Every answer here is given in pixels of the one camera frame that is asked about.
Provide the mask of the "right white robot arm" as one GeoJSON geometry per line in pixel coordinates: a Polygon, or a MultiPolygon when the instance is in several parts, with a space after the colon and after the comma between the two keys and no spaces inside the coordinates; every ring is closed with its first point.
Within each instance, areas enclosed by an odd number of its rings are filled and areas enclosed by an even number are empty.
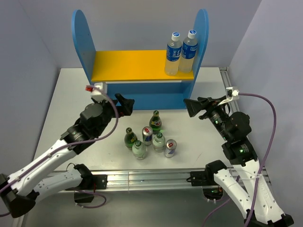
{"type": "Polygon", "coordinates": [[[243,186],[233,179],[227,166],[220,160],[205,166],[205,180],[218,184],[236,204],[244,218],[246,227],[289,227],[294,224],[292,216],[284,213],[274,199],[263,176],[263,164],[259,162],[254,147],[247,135],[251,132],[250,117],[243,112],[228,115],[225,111],[227,101],[198,98],[184,99],[190,117],[200,111],[205,113],[199,119],[209,119],[220,133],[225,143],[223,152],[243,186]]]}

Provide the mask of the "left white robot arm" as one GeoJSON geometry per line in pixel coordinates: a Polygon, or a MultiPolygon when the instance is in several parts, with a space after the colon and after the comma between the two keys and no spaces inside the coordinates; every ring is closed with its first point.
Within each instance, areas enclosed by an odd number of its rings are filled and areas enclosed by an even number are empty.
{"type": "Polygon", "coordinates": [[[84,165],[78,164],[63,174],[48,177],[58,166],[74,158],[96,141],[112,118],[130,116],[135,101],[115,94],[115,99],[95,98],[80,113],[75,124],[41,156],[21,170],[0,175],[0,197],[9,215],[19,218],[44,198],[66,189],[89,189],[94,177],[84,165]]]}

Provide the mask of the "green Perrier bottle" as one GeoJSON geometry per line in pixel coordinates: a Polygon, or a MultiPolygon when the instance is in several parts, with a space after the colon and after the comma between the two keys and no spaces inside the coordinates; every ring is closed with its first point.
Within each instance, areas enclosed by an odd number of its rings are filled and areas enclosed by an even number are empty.
{"type": "Polygon", "coordinates": [[[162,128],[162,121],[158,110],[153,111],[153,116],[150,119],[149,126],[152,128],[153,134],[160,132],[162,128]]]}
{"type": "Polygon", "coordinates": [[[138,138],[130,127],[126,128],[125,131],[126,131],[126,135],[124,137],[125,146],[129,150],[132,150],[133,144],[138,140],[138,138]]]}

